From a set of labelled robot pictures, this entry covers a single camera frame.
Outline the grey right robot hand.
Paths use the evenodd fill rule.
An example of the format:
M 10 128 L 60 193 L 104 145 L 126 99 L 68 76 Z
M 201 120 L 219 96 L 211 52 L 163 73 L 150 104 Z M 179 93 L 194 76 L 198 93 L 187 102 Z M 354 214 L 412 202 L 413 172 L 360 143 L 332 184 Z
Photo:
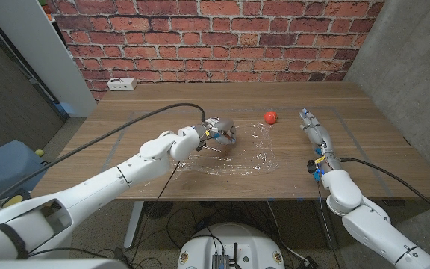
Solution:
M 334 152 L 334 146 L 326 128 L 306 108 L 302 109 L 299 116 L 302 120 L 300 128 L 308 136 L 317 156 L 314 163 L 317 165 L 318 170 L 322 174 L 332 170 L 341 170 L 340 159 Z

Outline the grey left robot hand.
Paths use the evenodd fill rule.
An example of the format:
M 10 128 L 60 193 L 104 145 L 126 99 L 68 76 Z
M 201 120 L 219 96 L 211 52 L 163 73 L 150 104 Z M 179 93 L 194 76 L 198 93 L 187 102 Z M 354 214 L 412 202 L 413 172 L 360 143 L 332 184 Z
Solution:
M 196 130 L 199 134 L 200 147 L 212 139 L 222 145 L 232 145 L 236 142 L 236 126 L 230 119 L 211 117 L 201 122 Z

